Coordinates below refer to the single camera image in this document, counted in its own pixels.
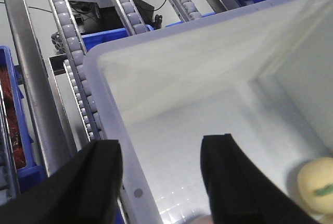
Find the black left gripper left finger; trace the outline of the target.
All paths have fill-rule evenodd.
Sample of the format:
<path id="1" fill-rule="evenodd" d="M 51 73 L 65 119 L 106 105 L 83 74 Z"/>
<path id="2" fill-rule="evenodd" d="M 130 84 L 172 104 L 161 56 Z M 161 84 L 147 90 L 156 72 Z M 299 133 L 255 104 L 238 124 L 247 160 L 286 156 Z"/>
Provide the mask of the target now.
<path id="1" fill-rule="evenodd" d="M 119 142 L 92 142 L 49 178 L 1 206 L 1 223 L 115 223 L 122 175 Z"/>

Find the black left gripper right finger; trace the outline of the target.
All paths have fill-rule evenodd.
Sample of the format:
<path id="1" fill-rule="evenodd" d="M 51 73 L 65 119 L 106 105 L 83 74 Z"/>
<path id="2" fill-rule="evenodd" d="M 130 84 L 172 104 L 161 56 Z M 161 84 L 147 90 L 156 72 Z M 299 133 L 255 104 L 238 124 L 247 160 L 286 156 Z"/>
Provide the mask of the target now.
<path id="1" fill-rule="evenodd" d="M 265 176 L 231 134 L 203 137 L 200 167 L 214 223 L 316 223 Z"/>

